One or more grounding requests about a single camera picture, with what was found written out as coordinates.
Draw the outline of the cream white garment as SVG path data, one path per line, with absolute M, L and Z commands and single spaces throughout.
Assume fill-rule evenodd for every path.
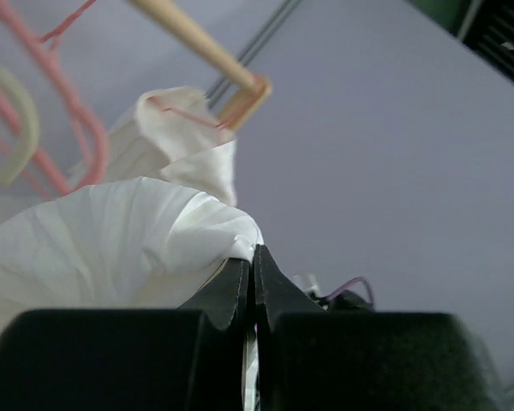
M 143 197 L 153 200 L 203 193 L 235 206 L 236 135 L 162 112 L 147 101 L 150 97 L 218 122 L 197 88 L 181 86 L 143 93 L 109 130 L 105 176 L 97 184 L 86 185 L 85 191 L 120 189 L 123 195 L 132 196 L 141 189 Z

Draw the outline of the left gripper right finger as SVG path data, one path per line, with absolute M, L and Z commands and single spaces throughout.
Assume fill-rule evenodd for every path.
M 484 345 L 448 313 L 331 312 L 254 255 L 265 410 L 500 410 Z

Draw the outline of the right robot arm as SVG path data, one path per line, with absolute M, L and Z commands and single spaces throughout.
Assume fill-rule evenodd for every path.
M 327 312 L 375 311 L 374 292 L 365 277 L 354 277 L 343 283 L 329 295 L 322 295 L 316 276 L 312 274 L 294 275 L 291 281 L 311 301 Z M 366 291 L 366 297 L 361 297 L 352 288 L 360 284 Z

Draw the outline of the white pleated blouse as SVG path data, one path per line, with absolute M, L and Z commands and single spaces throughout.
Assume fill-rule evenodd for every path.
M 0 334 L 35 308 L 179 307 L 262 243 L 245 211 L 193 188 L 83 187 L 0 223 Z

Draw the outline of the white wooden hanger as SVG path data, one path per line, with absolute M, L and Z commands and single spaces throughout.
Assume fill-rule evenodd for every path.
M 0 117 L 18 140 L 0 164 L 0 186 L 8 186 L 26 168 L 39 146 L 40 126 L 36 104 L 16 76 L 0 65 Z

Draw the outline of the pink wire hanger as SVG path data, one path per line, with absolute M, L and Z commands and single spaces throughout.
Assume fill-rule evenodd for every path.
M 44 43 L 50 39 L 61 36 L 78 18 L 80 18 L 90 7 L 95 4 L 95 0 L 85 1 L 74 13 L 66 17 L 54 29 L 44 34 L 39 40 Z

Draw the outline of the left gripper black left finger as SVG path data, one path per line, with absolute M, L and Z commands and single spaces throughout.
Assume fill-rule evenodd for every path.
M 0 410 L 239 410 L 249 265 L 176 309 L 39 309 L 0 336 Z

